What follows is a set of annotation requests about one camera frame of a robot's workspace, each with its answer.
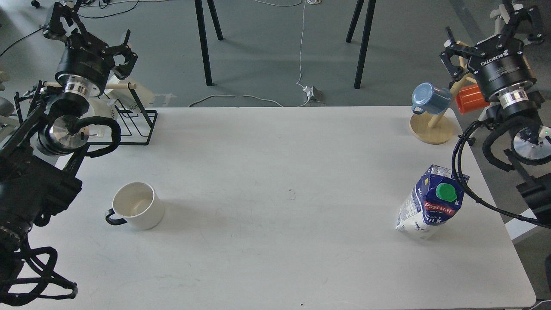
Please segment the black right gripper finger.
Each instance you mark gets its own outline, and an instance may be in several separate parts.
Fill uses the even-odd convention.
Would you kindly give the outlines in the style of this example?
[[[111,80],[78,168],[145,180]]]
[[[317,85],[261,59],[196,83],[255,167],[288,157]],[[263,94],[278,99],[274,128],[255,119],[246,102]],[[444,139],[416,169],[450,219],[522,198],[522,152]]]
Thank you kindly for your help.
[[[501,32],[497,35],[497,46],[504,46],[511,41],[515,37],[518,27],[525,22],[530,24],[530,29],[523,40],[524,44],[542,44],[544,42],[546,36],[545,24],[539,6],[530,6],[529,8],[520,6],[516,9],[513,0],[503,0],[502,5],[508,20],[505,21]]]
[[[458,82],[464,75],[467,74],[467,70],[464,69],[461,65],[454,65],[451,61],[452,57],[459,56],[469,60],[473,56],[482,57],[483,52],[480,49],[459,44],[458,41],[456,41],[453,37],[453,33],[449,26],[447,26],[445,30],[448,37],[449,45],[445,47],[445,50],[443,52],[441,52],[440,59],[443,65],[446,67],[450,77],[455,82]]]

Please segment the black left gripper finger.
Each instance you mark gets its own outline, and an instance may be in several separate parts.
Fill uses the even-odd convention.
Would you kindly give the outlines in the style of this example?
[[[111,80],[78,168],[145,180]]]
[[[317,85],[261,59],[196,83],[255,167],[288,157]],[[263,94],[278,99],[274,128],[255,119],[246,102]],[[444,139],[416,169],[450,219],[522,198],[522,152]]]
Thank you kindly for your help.
[[[87,44],[88,32],[78,13],[82,2],[55,2],[49,8],[43,36],[64,44]]]
[[[103,60],[118,79],[128,78],[138,59],[138,55],[132,51],[129,44],[130,34],[130,29],[127,29],[126,33],[122,36],[122,43],[120,45],[114,47],[106,46],[102,49]],[[124,61],[117,65],[115,63],[116,56],[122,56]]]

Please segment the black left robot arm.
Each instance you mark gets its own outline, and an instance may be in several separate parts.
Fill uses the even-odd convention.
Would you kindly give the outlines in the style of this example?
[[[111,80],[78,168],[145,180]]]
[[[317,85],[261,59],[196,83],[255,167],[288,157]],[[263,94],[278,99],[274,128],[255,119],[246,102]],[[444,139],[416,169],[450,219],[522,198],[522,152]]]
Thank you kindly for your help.
[[[111,117],[89,116],[90,97],[104,94],[109,74],[127,78],[137,60],[128,45],[109,46],[90,33],[75,4],[55,2],[43,26],[47,39],[64,43],[55,74],[58,86],[36,84],[27,118],[1,147],[1,302],[18,307],[44,294],[47,286],[70,290],[51,299],[73,299],[77,284],[54,271],[53,247],[32,249],[28,233],[46,226],[81,191],[76,177],[85,157],[112,153],[121,143],[121,127]]]

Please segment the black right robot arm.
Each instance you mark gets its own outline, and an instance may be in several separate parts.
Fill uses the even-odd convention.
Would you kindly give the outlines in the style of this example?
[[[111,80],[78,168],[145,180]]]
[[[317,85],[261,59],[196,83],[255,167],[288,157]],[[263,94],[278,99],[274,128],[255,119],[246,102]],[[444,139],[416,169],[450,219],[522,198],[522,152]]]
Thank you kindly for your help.
[[[545,39],[545,28],[537,6],[514,6],[511,0],[504,0],[502,4],[508,19],[500,32],[473,47],[461,46],[451,29],[446,28],[449,44],[440,58],[454,85],[471,74],[484,101],[489,103],[487,118],[472,122],[458,137],[452,153],[452,175],[476,203],[513,219],[550,228],[550,174],[536,178],[524,168],[524,165],[537,166],[550,161],[550,128],[544,126],[539,117],[543,97],[540,92],[529,92],[536,77],[523,53],[525,42],[515,37],[518,26],[527,21],[531,31],[526,41],[541,43]],[[467,185],[462,174],[463,147],[482,126],[490,131],[482,143],[484,157],[498,169],[514,170],[522,176],[524,182],[516,189],[534,218],[496,208]]]

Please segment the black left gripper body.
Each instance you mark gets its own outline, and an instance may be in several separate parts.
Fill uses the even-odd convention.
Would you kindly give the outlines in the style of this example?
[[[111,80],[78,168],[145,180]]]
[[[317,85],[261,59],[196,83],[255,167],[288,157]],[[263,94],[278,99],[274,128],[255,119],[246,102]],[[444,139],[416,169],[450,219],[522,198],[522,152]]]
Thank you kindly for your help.
[[[104,94],[110,71],[115,67],[112,57],[102,54],[104,44],[94,45],[99,39],[88,39],[80,33],[72,33],[67,37],[65,50],[57,67],[55,80],[60,85],[66,85],[71,76],[86,79],[92,86],[91,96]]]

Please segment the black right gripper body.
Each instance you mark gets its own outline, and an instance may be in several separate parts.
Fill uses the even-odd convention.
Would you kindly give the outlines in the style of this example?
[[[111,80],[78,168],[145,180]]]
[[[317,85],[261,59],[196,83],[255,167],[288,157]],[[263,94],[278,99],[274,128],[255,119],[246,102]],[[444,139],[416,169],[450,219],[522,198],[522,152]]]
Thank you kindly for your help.
[[[484,57],[473,57],[473,72],[484,100],[497,102],[498,93],[516,84],[530,88],[537,79],[523,49],[523,41],[512,38],[498,49],[498,35],[475,45]]]

